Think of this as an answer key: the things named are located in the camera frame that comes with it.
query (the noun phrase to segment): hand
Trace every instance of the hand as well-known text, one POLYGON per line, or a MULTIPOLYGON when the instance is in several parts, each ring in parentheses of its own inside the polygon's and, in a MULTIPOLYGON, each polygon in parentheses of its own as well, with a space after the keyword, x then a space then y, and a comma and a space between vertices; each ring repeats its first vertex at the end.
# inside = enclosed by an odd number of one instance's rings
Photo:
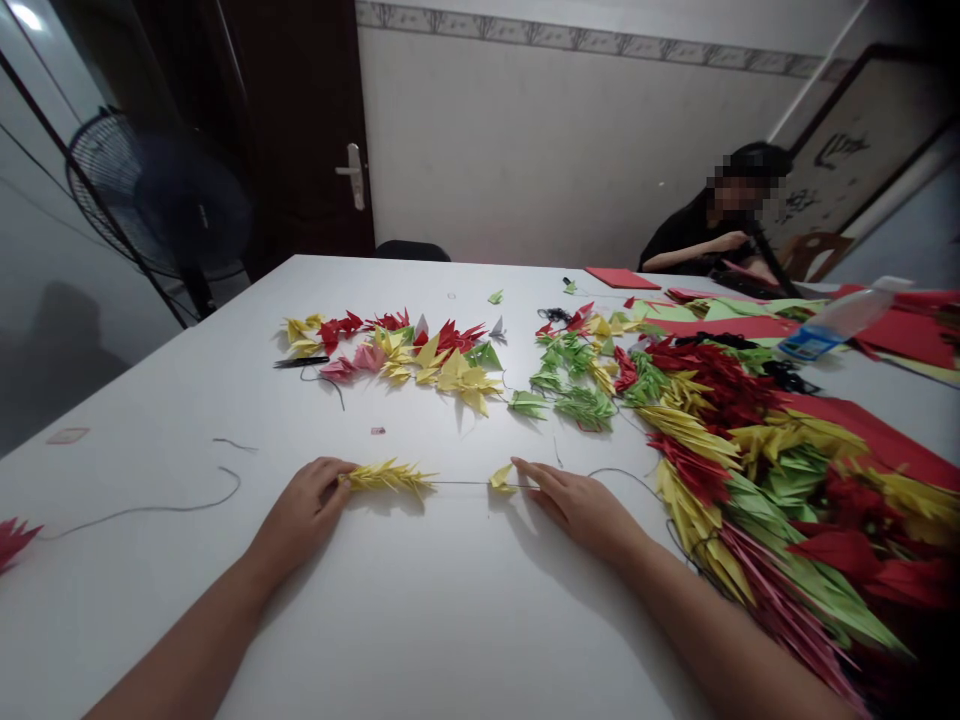
POLYGON ((341 482, 327 502, 322 503, 321 496, 339 475, 356 467, 323 457, 300 468, 280 493, 241 563, 276 586, 313 557, 337 526, 350 499, 350 481, 341 482))
POLYGON ((721 235, 718 238, 710 240, 710 251, 711 252, 727 252, 729 250, 736 250, 738 247, 743 245, 750 239, 750 236, 746 233, 742 233, 739 230, 734 230, 733 232, 721 235))
POLYGON ((510 458, 517 470, 536 481, 529 496, 578 544, 616 565, 647 534, 607 487, 593 478, 557 470, 543 463, 510 458))

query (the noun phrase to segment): table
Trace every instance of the table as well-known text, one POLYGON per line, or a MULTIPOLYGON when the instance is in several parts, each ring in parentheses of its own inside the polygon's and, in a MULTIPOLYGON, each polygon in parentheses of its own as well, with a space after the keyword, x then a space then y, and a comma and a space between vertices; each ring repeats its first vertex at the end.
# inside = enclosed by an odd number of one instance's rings
MULTIPOLYGON (((649 275, 664 288, 705 278, 649 275)), ((0 462, 0 510, 46 533, 143 505, 228 502, 196 513, 128 515, 34 542, 0 577, 0 716, 76 718, 108 690, 243 551, 292 474, 318 455, 398 457, 439 482, 485 482, 511 455, 588 473, 645 475, 657 454, 626 414, 612 434, 536 422, 490 402, 477 418, 412 382, 343 389, 275 371, 284 316, 361 317, 408 308, 436 332, 448 318, 492 327, 505 383, 539 366, 536 310, 590 300, 611 312, 636 295, 581 270, 298 256, 185 331, 0 462), (580 295, 563 293, 563 277, 580 295), (503 289, 493 306, 487 297, 503 289), (72 445, 45 440, 89 427, 72 445), (371 435, 383 427, 384 435, 371 435), (256 454, 212 438, 259 448, 256 454)), ((805 376, 859 402, 958 462, 956 394, 843 353, 805 376)), ((679 555, 647 489, 600 476, 679 555)), ((653 476, 645 478, 655 484, 653 476)), ((322 561, 284 587, 219 717, 700 717, 706 706, 664 636, 616 578, 521 497, 442 485, 426 501, 355 496, 322 561)))

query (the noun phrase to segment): person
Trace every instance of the person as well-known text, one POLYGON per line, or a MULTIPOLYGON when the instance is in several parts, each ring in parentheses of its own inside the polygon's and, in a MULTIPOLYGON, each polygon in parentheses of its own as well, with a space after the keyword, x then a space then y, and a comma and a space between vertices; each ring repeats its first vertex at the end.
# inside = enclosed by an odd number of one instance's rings
MULTIPOLYGON (((528 493, 533 502, 639 597, 718 715, 855 717, 743 610, 653 541, 603 483, 549 465, 512 461, 537 484, 539 489, 528 493)), ((338 478, 355 467, 321 457, 297 472, 241 558, 85 718, 212 718, 270 597, 336 528, 350 496, 350 482, 338 478)))
POLYGON ((753 216, 793 168, 789 153, 765 142, 737 150, 685 208, 660 226, 638 272, 708 275, 728 260, 776 283, 750 239, 753 216))

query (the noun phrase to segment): framed picture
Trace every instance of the framed picture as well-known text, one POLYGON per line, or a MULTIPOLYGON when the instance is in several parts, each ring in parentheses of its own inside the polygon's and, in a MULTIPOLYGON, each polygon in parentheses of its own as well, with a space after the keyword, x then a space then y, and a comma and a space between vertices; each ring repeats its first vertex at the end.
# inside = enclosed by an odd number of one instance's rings
POLYGON ((810 232, 843 233, 954 121, 946 78, 922 56, 869 47, 790 152, 774 245, 810 232))

